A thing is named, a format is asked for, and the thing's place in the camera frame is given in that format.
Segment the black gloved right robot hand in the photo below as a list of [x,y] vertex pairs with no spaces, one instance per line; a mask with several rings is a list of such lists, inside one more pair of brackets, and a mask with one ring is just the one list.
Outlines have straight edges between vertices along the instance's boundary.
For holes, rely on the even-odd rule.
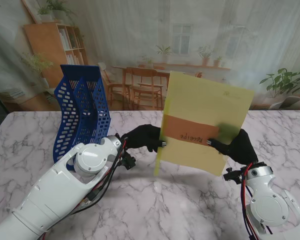
[[239,131],[230,144],[224,144],[214,138],[208,139],[206,143],[219,153],[230,157],[233,161],[241,165],[248,166],[259,161],[249,135],[244,129]]

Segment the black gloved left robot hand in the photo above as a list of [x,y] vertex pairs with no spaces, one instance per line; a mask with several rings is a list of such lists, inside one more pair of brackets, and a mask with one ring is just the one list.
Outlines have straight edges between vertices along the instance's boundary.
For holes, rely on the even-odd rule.
[[121,139],[125,140],[126,149],[147,147],[149,152],[157,153],[158,148],[164,148],[167,145],[165,141],[160,140],[160,132],[160,127],[143,124],[123,134]]

